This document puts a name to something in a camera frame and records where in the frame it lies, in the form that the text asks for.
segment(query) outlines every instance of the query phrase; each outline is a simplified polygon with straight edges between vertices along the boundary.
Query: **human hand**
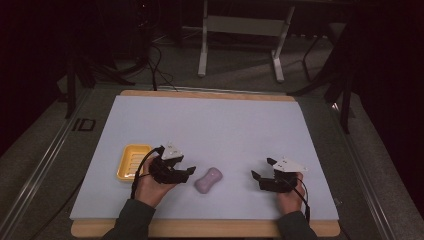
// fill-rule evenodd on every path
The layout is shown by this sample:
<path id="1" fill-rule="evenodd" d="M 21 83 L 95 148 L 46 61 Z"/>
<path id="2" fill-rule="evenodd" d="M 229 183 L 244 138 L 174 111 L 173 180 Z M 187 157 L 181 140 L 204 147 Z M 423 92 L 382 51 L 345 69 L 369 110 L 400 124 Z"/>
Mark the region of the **human hand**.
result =
<path id="1" fill-rule="evenodd" d="M 303 174 L 297 173 L 297 178 L 303 180 Z M 303 189 L 302 183 L 299 180 L 296 190 L 302 195 L 302 197 L 305 196 L 305 189 Z M 302 207 L 302 199 L 295 191 L 277 193 L 277 204 L 281 214 L 286 215 L 291 212 L 300 211 Z"/>
<path id="2" fill-rule="evenodd" d="M 143 175 L 149 174 L 149 166 L 154 157 L 146 159 L 143 165 Z M 138 180 L 138 186 L 135 191 L 135 200 L 143 202 L 155 208 L 166 193 L 177 184 L 161 184 L 156 182 L 151 175 L 145 175 Z"/>

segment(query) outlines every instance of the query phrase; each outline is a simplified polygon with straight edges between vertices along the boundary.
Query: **pink object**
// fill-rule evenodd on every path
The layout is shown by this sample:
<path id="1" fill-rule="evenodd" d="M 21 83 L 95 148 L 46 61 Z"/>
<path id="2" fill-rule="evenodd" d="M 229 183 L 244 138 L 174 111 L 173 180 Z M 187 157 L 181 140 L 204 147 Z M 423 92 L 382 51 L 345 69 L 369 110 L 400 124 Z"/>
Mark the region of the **pink object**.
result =
<path id="1" fill-rule="evenodd" d="M 197 191 L 202 194 L 206 194 L 212 188 L 212 186 L 222 179 L 222 173 L 217 168 L 209 168 L 205 176 L 197 179 L 194 183 Z"/>

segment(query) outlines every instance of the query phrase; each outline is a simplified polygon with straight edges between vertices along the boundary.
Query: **sleeve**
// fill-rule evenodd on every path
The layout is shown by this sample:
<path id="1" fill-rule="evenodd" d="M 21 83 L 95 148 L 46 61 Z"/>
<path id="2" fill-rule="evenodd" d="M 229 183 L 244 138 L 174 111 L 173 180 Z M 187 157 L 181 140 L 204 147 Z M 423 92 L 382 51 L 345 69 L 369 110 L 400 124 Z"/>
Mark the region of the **sleeve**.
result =
<path id="1" fill-rule="evenodd" d="M 318 239 L 300 211 L 284 215 L 277 220 L 277 226 L 283 240 Z"/>
<path id="2" fill-rule="evenodd" d="M 122 208 L 115 226 L 102 239 L 147 239 L 149 224 L 155 213 L 151 206 L 133 199 L 128 199 Z"/>

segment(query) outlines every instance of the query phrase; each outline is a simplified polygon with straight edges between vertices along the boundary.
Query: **yellow tray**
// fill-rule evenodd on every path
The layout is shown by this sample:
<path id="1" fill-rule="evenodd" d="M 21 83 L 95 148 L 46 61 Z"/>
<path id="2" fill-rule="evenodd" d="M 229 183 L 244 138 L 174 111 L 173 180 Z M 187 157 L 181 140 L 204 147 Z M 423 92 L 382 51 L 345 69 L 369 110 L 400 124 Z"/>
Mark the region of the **yellow tray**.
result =
<path id="1" fill-rule="evenodd" d="M 143 158 L 152 150 L 152 147 L 146 144 L 130 144 L 124 149 L 119 164 L 117 176 L 122 181 L 134 180 L 135 172 Z"/>

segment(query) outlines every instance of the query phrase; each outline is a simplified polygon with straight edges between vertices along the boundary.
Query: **white tag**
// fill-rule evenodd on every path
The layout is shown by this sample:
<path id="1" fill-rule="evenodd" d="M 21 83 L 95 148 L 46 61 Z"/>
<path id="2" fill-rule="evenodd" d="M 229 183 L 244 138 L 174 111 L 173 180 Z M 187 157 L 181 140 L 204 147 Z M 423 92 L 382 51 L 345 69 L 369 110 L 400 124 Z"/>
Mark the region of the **white tag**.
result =
<path id="1" fill-rule="evenodd" d="M 171 142 L 168 142 L 165 145 L 165 150 L 163 151 L 163 154 L 162 154 L 163 160 L 168 160 L 168 159 L 177 158 L 181 156 L 183 156 L 183 153 L 179 149 L 177 149 Z"/>
<path id="2" fill-rule="evenodd" d="M 272 166 L 275 170 L 281 171 L 281 172 L 305 172 L 308 171 L 308 168 L 300 165 L 299 163 L 290 160 L 288 158 L 283 157 L 283 159 L 278 160 L 277 163 L 275 163 Z"/>

